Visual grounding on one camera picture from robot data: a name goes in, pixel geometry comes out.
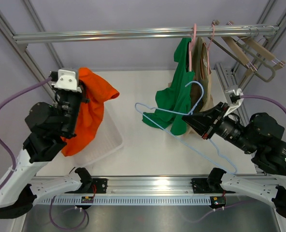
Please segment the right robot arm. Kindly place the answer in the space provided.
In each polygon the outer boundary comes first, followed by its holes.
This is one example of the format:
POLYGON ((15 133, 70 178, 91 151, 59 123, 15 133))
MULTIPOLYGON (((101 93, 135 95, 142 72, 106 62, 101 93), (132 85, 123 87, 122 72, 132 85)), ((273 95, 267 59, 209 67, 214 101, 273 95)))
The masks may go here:
POLYGON ((218 135, 245 154, 253 154, 251 161, 262 171, 274 176, 276 185, 259 184, 213 168, 207 178, 212 192, 236 192, 259 200, 286 218, 286 142, 282 140, 284 127, 267 113, 256 113, 247 126, 227 103, 188 116, 186 122, 204 140, 218 135))

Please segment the light blue wire hanger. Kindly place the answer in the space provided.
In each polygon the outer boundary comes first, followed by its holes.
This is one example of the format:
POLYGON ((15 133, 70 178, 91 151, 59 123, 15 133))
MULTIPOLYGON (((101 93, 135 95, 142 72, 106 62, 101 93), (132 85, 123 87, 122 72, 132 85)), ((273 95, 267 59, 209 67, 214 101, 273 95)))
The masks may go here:
POLYGON ((220 164, 214 162, 212 159, 187 144, 179 136, 186 132, 186 123, 182 121, 183 116, 191 116, 199 100, 195 103, 192 108, 189 108, 191 100, 189 97, 186 98, 186 104, 182 105, 182 112, 170 110, 171 107, 175 107, 177 103, 177 98, 179 96, 180 89, 183 86, 177 85, 177 90, 175 88, 167 87, 163 90, 159 90, 156 93, 155 101, 157 102, 157 107, 150 107, 147 104, 141 102, 135 103, 135 109, 143 116, 143 122, 150 125, 151 127, 159 128, 167 132, 169 135, 173 136, 175 139, 179 140, 181 143, 186 145, 188 148, 199 154, 201 157, 208 160, 210 163, 214 164, 218 168, 224 169, 220 164))

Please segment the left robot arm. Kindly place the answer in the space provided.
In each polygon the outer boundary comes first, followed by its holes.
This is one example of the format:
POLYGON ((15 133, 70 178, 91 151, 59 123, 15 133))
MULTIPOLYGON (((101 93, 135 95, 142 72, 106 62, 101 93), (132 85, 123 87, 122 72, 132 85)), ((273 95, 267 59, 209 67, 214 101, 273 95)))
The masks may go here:
POLYGON ((47 182, 30 183, 34 175, 66 146, 63 138, 76 136, 75 126, 80 105, 85 102, 82 87, 57 89, 57 104, 35 104, 25 122, 31 133, 23 143, 15 167, 0 180, 0 219, 13 219, 26 214, 42 200, 63 193, 86 193, 92 177, 86 168, 47 182))

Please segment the orange t shirt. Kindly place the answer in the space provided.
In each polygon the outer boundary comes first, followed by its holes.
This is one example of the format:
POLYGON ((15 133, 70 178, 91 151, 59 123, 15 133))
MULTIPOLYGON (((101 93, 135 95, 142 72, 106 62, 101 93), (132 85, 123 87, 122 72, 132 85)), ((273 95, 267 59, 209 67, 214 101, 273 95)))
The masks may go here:
POLYGON ((63 139, 67 143, 61 151, 65 157, 76 155, 95 139, 104 118, 104 103, 120 95, 105 79, 86 67, 79 69, 79 80, 85 85, 89 103, 82 103, 80 106, 75 128, 76 136, 63 139))

